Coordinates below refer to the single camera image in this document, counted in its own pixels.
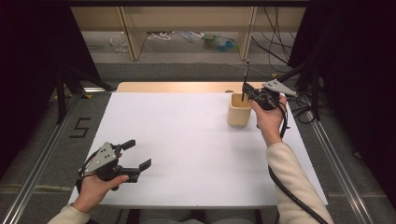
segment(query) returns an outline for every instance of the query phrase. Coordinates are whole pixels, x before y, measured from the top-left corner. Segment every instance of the gray floor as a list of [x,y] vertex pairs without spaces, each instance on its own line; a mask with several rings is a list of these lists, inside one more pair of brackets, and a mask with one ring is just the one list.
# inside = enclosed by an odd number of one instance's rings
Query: gray floor
[[[224,36],[234,38],[233,33],[221,33]],[[92,58],[97,63],[97,68],[103,80],[109,84],[117,85],[121,81],[133,80],[134,73],[125,72],[121,74],[112,74],[108,69],[113,66],[143,66],[144,64],[162,64],[152,70],[147,69],[144,72],[169,74],[167,69],[172,64],[185,64],[186,69],[189,64],[194,67],[207,67],[214,71],[208,73],[216,75],[216,70],[222,64],[228,73],[243,73],[245,62],[239,59],[239,53],[235,50],[219,52],[215,49],[205,48],[202,40],[198,36],[192,35],[193,42],[188,42],[178,34],[169,34],[170,40],[161,40],[158,38],[146,41],[142,54],[138,61],[131,61],[128,52],[116,52],[110,45],[111,40],[122,37],[120,33],[84,33],[84,37],[89,49],[91,49]],[[254,34],[258,42],[269,47],[270,42],[266,41],[261,33]],[[293,38],[290,34],[282,34],[282,40],[285,45],[292,46]],[[281,48],[276,45],[272,46],[272,52],[285,59]],[[273,73],[281,74],[280,69],[289,69],[284,64],[260,49],[254,42],[251,42],[249,49],[249,60],[252,64],[250,73],[262,76],[263,79],[271,76]],[[292,87],[294,79],[288,80],[287,85]],[[68,122],[65,124],[64,134],[59,142],[44,170],[44,173],[38,180],[35,191],[30,198],[19,223],[46,223],[51,217],[56,215],[59,210],[67,203],[70,190],[74,186],[78,164],[81,164],[87,157],[88,149],[91,146],[92,139],[99,127],[101,117],[105,113],[106,104],[109,94],[94,94],[89,99],[79,99]],[[35,166],[35,162],[40,157],[42,149],[46,146],[50,135],[55,128],[57,120],[57,102],[56,97],[51,97],[46,113],[36,127],[35,134],[32,136],[28,146],[21,151],[18,158],[15,159],[12,166],[0,181],[0,215],[4,217],[8,208],[13,203],[21,186],[25,183],[30,172]],[[290,102],[292,108],[298,107],[294,102]],[[90,118],[82,121],[81,124],[89,127],[86,137],[73,138],[71,135],[82,134],[81,130],[75,130],[75,125],[81,118]],[[390,205],[387,197],[376,183],[370,170],[364,164],[364,161],[357,159],[352,155],[355,150],[349,141],[347,134],[344,132],[342,125],[337,121],[329,107],[321,108],[321,122],[326,134],[328,135],[333,148],[339,156],[353,186],[357,189],[363,199],[371,216],[373,223],[396,223],[395,210]],[[304,144],[315,167],[321,186],[329,200],[329,211],[335,223],[360,223],[357,218],[351,202],[348,200],[345,191],[326,156],[323,145],[314,132],[312,124],[302,124],[297,121]],[[128,211],[114,208],[98,208],[92,213],[92,218],[100,223],[125,223]],[[276,209],[263,208],[263,223],[274,223]]]

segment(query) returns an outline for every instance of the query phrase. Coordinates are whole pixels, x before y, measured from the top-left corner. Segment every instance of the forearm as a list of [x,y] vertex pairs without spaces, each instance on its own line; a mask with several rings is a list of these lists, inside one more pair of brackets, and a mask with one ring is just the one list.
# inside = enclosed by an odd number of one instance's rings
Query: forearm
[[[291,148],[284,143],[277,143],[269,146],[266,154],[268,164],[280,182],[328,223],[332,223],[332,218],[323,201],[319,198]],[[276,196],[281,223],[318,223],[278,187],[276,187]]]
[[90,220],[90,215],[78,211],[71,205],[65,206],[61,212],[50,220],[49,224],[85,224]]

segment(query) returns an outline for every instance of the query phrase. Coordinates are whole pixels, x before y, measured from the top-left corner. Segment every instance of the white table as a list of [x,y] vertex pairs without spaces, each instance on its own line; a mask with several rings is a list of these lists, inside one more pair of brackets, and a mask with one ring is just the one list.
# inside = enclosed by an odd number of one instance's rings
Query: white table
[[[120,165],[134,168],[148,159],[152,165],[136,184],[110,191],[101,205],[186,209],[276,205],[255,113],[245,128],[228,125],[229,98],[230,93],[219,92],[113,93],[89,155],[105,141],[122,144],[135,139],[136,146],[123,152]],[[328,204],[290,112],[289,126],[284,142],[292,146]],[[74,190],[70,202],[77,196]]]

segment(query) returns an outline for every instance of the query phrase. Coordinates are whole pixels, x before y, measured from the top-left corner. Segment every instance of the cup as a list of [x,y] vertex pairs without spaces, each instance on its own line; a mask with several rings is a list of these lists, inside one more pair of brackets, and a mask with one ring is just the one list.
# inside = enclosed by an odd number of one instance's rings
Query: cup
[[233,93],[230,96],[227,121],[232,126],[245,127],[250,118],[251,107],[248,103],[248,97],[245,95],[244,101],[242,101],[242,94]]

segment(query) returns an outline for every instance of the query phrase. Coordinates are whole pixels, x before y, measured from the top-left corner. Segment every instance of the aluminum rail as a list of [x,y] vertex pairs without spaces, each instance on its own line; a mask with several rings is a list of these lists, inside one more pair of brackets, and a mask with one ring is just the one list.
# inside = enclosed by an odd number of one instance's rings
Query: aluminum rail
[[47,142],[46,146],[44,147],[40,157],[38,158],[37,162],[35,163],[35,167],[33,168],[32,172],[29,174],[29,177],[26,179],[25,183],[23,184],[21,191],[19,192],[18,196],[16,197],[14,203],[10,206],[6,218],[3,220],[3,224],[16,224],[18,223],[21,215],[23,213],[24,208],[29,203],[30,197],[35,190],[35,186],[44,172],[50,157],[56,148],[60,137],[64,132],[64,127],[67,124],[67,121],[72,114],[80,96],[74,95],[70,99],[69,108],[64,116],[64,119],[61,123],[57,124],[54,131],[52,132],[49,141]]
[[[303,97],[303,101],[306,104],[311,105],[306,96]],[[307,113],[307,115],[310,119],[313,118],[312,113],[309,112]],[[356,187],[352,183],[352,180],[347,174],[346,168],[338,157],[337,152],[332,146],[332,142],[324,131],[324,128],[321,125],[320,121],[314,121],[312,122],[312,124],[315,134],[317,135],[318,140],[326,153],[332,169],[334,170],[334,173],[337,176],[338,181],[340,182],[341,188],[343,189],[347,199],[349,200],[350,206],[352,207],[352,210],[354,211],[359,223],[374,223],[363,199],[359,195],[358,190],[356,189]]]

